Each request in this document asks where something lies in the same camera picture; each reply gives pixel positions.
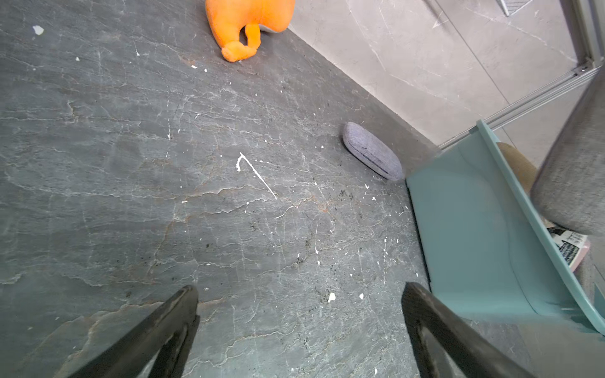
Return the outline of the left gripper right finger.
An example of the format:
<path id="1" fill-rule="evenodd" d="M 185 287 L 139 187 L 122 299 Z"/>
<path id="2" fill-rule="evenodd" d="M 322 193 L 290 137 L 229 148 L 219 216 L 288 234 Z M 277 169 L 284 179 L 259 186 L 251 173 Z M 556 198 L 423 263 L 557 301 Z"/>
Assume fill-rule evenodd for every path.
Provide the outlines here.
<path id="1" fill-rule="evenodd" d="M 421 377 L 531 377 L 420 283 L 407 282 L 401 299 L 406 330 Z"/>

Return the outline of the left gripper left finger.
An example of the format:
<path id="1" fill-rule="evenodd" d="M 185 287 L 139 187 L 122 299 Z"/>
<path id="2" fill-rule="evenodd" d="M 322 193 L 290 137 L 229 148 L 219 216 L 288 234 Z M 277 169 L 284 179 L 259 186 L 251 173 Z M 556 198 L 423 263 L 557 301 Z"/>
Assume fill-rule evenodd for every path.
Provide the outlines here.
<path id="1" fill-rule="evenodd" d="M 181 377 L 200 323 L 199 293 L 187 285 L 72 377 Z"/>

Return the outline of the teal plastic storage box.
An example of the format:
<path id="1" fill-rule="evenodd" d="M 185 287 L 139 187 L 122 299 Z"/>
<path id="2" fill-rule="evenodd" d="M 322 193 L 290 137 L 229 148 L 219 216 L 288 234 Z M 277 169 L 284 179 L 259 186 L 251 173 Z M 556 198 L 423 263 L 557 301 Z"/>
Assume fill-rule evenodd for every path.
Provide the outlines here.
<path id="1" fill-rule="evenodd" d="M 474 321 L 603 333 L 594 305 L 483 121 L 406 178 L 431 292 Z"/>

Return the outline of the newspaper case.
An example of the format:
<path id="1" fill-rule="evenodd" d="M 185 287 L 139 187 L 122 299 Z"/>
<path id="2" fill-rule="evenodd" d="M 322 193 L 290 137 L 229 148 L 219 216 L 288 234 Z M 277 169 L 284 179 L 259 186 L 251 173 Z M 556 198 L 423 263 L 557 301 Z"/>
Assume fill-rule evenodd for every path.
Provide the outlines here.
<path id="1" fill-rule="evenodd" d="M 580 266 L 591 247 L 588 236 L 559 226 L 548 228 L 548 232 L 559 248 L 563 259 L 574 272 Z"/>

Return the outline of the tan fabric case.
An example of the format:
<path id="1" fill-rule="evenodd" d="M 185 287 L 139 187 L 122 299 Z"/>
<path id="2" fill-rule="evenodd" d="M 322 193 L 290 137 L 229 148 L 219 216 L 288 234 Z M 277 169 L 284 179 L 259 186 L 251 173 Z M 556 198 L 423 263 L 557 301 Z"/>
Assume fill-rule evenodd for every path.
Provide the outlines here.
<path id="1" fill-rule="evenodd" d="M 537 167 L 512 145 L 499 142 L 497 146 L 523 190 L 529 194 L 537 177 Z"/>

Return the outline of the purple fabric case top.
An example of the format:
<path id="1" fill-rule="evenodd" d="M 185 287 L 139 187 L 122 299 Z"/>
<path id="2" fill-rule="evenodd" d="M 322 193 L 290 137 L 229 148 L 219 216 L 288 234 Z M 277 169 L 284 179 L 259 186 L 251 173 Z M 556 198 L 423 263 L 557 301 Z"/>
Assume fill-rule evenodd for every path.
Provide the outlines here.
<path id="1" fill-rule="evenodd" d="M 396 154 L 364 127 L 347 122 L 343 126 L 343 143 L 359 161 L 386 180 L 399 181 L 405 177 Z"/>

